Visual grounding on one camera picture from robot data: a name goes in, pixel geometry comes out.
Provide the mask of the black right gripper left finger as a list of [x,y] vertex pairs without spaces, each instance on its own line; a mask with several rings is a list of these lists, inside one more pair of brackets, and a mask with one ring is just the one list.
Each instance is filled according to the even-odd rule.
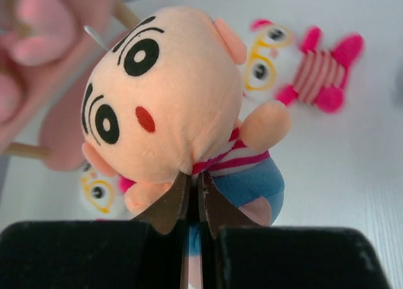
[[1,233],[2,288],[186,288],[191,179],[132,220],[18,222]]

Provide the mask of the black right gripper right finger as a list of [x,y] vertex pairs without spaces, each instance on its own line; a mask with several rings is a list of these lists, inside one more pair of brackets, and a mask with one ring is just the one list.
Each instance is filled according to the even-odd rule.
[[358,230],[262,227],[198,179],[203,288],[388,288],[373,246]]

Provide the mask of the white panda plush yellow glasses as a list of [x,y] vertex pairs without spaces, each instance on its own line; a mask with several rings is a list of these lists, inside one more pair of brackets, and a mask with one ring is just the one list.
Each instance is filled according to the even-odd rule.
[[130,217],[118,184],[117,176],[104,176],[88,162],[82,166],[79,197],[90,216],[96,220],[126,220]]

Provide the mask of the peach boy plush blue pants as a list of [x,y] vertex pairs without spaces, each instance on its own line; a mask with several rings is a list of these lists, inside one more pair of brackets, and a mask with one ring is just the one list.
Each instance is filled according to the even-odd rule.
[[141,21],[98,62],[82,101],[82,150],[98,171],[129,183],[131,213],[149,208],[179,173],[206,171],[251,220],[276,219],[284,182],[268,151],[288,133],[290,115],[267,101],[239,119],[245,60],[223,20],[176,6]]

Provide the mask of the white panda plush pink limbs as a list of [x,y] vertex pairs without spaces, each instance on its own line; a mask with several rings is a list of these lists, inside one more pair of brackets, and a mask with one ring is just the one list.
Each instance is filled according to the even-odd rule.
[[331,49],[321,48],[322,30],[310,27],[297,42],[288,28],[266,19],[251,23],[256,39],[244,68],[244,97],[288,106],[295,100],[335,113],[344,104],[349,72],[365,47],[358,33],[346,35]]

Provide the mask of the pink hippo plush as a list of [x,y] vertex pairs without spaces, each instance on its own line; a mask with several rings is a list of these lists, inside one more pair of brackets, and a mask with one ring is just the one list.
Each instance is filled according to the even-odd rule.
[[63,0],[6,0],[1,23],[1,122],[10,120],[23,103],[24,82],[16,65],[47,65],[77,39],[77,21]]

